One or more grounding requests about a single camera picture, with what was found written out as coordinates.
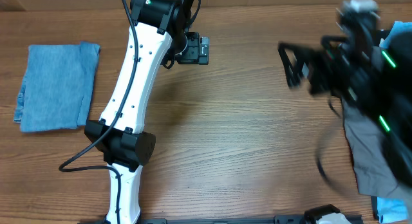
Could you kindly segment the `light blue denim jeans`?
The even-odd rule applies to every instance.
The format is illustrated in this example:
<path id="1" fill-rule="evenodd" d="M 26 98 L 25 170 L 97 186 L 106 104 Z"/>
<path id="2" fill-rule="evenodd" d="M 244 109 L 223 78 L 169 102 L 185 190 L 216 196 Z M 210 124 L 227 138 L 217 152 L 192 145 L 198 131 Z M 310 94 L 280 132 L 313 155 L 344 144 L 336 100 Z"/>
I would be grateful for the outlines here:
<path id="1" fill-rule="evenodd" d="M 14 122 L 23 133 L 76 129 L 88 119 L 100 46 L 95 43 L 28 48 Z"/>

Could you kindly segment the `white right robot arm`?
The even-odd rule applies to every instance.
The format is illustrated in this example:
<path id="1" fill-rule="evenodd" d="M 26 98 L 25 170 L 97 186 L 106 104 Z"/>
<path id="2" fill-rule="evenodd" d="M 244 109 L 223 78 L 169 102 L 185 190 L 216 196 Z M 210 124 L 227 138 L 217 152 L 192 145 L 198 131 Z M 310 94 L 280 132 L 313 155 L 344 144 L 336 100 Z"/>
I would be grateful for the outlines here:
<path id="1" fill-rule="evenodd" d="M 303 79 L 310 93 L 340 98 L 346 139 L 361 194 L 411 207 L 411 34 L 387 47 L 371 32 L 325 35 L 321 48 L 280 42 L 291 88 Z"/>

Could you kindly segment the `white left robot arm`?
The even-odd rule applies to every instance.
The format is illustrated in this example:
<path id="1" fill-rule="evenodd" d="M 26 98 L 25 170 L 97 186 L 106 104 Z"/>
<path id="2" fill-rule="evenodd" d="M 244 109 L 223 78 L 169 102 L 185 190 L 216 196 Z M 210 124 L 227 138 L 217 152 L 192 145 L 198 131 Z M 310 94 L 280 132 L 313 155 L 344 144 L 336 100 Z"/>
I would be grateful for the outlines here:
<path id="1" fill-rule="evenodd" d="M 138 223 L 140 177 L 156 143 L 144 131 L 147 103 L 157 71 L 174 64 L 207 65 L 209 39 L 190 32 L 201 0 L 131 0 L 128 48 L 110 101 L 85 135 L 103 154 L 109 171 L 110 204 L 103 223 Z"/>

